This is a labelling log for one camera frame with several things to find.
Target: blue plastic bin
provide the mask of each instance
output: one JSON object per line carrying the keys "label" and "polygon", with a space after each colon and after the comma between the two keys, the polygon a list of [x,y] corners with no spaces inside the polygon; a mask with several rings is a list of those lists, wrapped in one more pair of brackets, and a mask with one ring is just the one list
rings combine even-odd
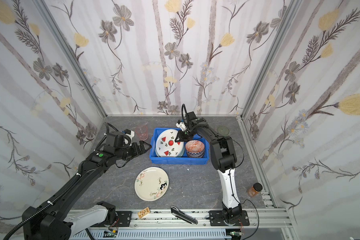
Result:
{"label": "blue plastic bin", "polygon": [[187,151],[184,149],[183,156],[181,157],[158,157],[156,155],[156,140],[159,135],[167,129],[176,129],[180,130],[180,128],[171,128],[171,127],[156,127],[154,130],[154,135],[151,139],[151,151],[149,152],[149,158],[154,164],[186,164],[186,165],[204,165],[208,162],[209,159],[209,143],[204,139],[199,139],[201,136],[195,135],[193,137],[194,140],[199,139],[205,146],[204,156],[201,158],[188,157]]}

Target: table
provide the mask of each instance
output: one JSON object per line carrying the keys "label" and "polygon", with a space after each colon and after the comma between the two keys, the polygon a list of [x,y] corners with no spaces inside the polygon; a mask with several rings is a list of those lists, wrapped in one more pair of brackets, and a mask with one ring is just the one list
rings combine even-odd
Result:
{"label": "table", "polygon": [[[148,127],[148,139],[150,143],[154,128],[173,127],[179,117],[174,116],[136,116],[136,117],[107,117],[106,120],[120,131],[125,129],[133,130],[136,126],[145,124]],[[230,129],[230,136],[236,140],[244,149],[244,162],[235,170],[236,188],[239,199],[243,202],[249,198],[246,190],[257,182],[253,166],[248,156],[247,148],[244,145],[238,122],[232,117],[204,117],[208,124],[217,129],[218,126],[226,126]],[[103,124],[96,136],[94,146],[101,140],[106,132]],[[132,141],[139,141],[135,136]],[[240,147],[234,143],[237,164],[242,160],[243,153]],[[146,202],[141,200],[135,193],[134,182],[137,175],[148,167],[160,167],[169,177],[169,188],[158,200]],[[127,163],[121,169],[116,166],[110,169],[97,179],[87,191],[79,198],[72,209],[88,209],[100,201],[114,204],[116,209],[169,209],[175,205],[179,209],[221,209],[223,199],[220,178],[213,168],[211,161],[206,165],[168,165],[153,164],[149,159],[149,153],[138,156]],[[250,198],[256,208],[264,208],[261,195]],[[250,202],[246,202],[243,208],[253,208]]]}

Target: glass jar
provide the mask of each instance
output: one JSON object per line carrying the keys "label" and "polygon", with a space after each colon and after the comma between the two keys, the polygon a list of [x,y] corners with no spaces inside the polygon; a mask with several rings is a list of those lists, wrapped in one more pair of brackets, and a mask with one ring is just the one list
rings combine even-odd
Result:
{"label": "glass jar", "polygon": [[263,186],[257,182],[250,189],[247,190],[247,194],[250,197],[254,197],[254,196],[258,195],[262,189],[263,189]]}

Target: floral wallpaper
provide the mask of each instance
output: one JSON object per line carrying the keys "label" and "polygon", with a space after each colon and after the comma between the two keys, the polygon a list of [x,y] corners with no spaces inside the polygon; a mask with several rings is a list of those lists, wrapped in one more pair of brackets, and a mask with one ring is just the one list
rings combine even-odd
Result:
{"label": "floral wallpaper", "polygon": [[360,239],[360,1],[302,2],[245,124],[299,239]]}
{"label": "floral wallpaper", "polygon": [[241,114],[285,0],[46,0],[107,114]]}
{"label": "floral wallpaper", "polygon": [[72,176],[102,119],[33,3],[0,0],[0,239]]}

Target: white plate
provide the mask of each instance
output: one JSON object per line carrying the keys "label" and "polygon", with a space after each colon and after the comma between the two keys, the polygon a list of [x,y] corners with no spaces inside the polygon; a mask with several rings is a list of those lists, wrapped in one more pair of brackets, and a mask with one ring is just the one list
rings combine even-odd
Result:
{"label": "white plate", "polygon": [[168,175],[163,169],[149,167],[136,177],[135,192],[144,201],[154,201],[164,195],[168,185]]}
{"label": "white plate", "polygon": [[184,142],[175,142],[178,130],[167,129],[156,140],[155,151],[159,157],[177,157],[184,153]]}

